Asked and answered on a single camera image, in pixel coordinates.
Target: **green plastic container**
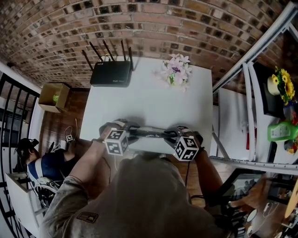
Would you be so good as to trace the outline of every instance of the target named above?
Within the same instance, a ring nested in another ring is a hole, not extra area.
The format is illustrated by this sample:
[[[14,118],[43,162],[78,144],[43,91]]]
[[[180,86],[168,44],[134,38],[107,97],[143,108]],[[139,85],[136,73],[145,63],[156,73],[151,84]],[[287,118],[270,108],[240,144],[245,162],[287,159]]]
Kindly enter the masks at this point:
[[[268,126],[268,140],[289,140],[298,136],[298,126],[294,126],[289,121],[284,121],[276,125]]]

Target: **bottle label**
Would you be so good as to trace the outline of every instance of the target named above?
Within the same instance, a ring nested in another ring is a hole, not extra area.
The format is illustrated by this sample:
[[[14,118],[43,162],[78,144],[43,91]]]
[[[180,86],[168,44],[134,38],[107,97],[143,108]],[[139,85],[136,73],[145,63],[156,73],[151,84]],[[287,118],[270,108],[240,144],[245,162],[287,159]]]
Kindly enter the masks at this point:
[[[278,125],[274,129],[271,129],[271,138],[281,138],[290,136],[291,131],[287,125]]]

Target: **gray shirt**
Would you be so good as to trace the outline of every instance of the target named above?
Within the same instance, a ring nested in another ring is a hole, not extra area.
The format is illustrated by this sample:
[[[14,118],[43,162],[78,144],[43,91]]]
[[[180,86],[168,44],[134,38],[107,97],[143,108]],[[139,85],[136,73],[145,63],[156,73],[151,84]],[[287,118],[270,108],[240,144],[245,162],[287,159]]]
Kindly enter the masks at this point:
[[[40,228],[40,237],[219,238],[223,230],[189,203],[175,166],[163,159],[124,159],[100,196],[88,203],[78,179],[68,176]]]

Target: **person in blue shirt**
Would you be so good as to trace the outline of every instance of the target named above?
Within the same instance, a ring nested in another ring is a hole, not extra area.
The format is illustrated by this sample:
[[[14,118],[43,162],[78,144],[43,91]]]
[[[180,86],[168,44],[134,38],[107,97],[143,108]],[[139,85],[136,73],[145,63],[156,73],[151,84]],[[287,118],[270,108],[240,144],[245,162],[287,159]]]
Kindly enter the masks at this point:
[[[31,141],[24,138],[19,141],[16,151],[20,157],[21,165],[27,165],[29,177],[33,182],[40,177],[47,177],[53,181],[63,181],[74,166],[74,163],[70,163],[70,161],[75,157],[75,142],[70,143],[68,151],[59,149],[54,153],[47,153],[40,157]],[[42,176],[36,170],[35,163],[39,158],[41,160],[37,163],[41,166]]]

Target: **wi-fi router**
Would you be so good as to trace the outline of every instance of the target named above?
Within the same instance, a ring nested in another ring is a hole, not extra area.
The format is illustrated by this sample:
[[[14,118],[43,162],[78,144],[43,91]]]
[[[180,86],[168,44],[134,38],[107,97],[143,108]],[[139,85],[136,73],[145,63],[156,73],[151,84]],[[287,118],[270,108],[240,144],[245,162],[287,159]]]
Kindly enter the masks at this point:
[[[106,42],[103,40],[103,43],[112,59],[112,61],[103,61],[101,55],[98,53],[96,48],[91,45],[92,49],[95,51],[97,56],[101,61],[96,62],[94,68],[92,67],[86,52],[82,50],[83,55],[86,58],[91,70],[92,75],[90,79],[90,84],[95,87],[128,87],[130,82],[131,72],[133,71],[133,61],[132,61],[132,53],[131,47],[129,48],[129,57],[130,61],[126,60],[123,41],[121,40],[121,46],[124,56],[124,61],[115,61],[112,56],[110,49],[108,48]]]

